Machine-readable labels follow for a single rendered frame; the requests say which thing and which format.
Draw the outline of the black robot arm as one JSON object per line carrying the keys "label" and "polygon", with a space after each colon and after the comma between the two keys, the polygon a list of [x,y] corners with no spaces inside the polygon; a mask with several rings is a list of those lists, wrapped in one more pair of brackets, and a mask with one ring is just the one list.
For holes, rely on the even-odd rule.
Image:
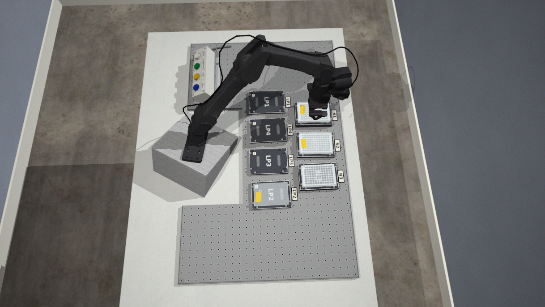
{"label": "black robot arm", "polygon": [[221,112],[236,94],[248,83],[252,84],[259,79],[265,65],[294,69],[312,75],[314,92],[327,93],[320,96],[319,104],[328,104],[331,95],[340,100],[349,97],[349,88],[352,84],[349,67],[333,67],[327,54],[310,55],[252,39],[238,52],[232,69],[218,90],[215,90],[205,104],[195,108],[192,123],[188,125],[183,161],[201,163],[209,130],[217,124]]}

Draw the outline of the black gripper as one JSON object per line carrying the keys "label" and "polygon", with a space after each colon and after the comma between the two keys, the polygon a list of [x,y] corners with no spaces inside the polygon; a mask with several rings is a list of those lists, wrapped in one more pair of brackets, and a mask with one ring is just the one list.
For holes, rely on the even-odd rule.
{"label": "black gripper", "polygon": [[327,111],[315,110],[316,108],[322,108],[322,110],[326,110],[328,108],[328,104],[319,104],[320,96],[327,93],[317,94],[316,92],[314,92],[312,86],[313,83],[307,83],[307,89],[309,91],[309,116],[314,120],[318,120],[319,118],[326,117],[328,115]]}

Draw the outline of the white control box with colored buttons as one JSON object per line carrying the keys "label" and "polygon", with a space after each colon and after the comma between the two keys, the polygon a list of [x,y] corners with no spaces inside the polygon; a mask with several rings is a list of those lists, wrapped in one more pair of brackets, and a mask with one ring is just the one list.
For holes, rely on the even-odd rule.
{"label": "white control box with colored buttons", "polygon": [[193,53],[192,98],[194,104],[204,103],[220,85],[220,68],[216,47],[203,47]]}

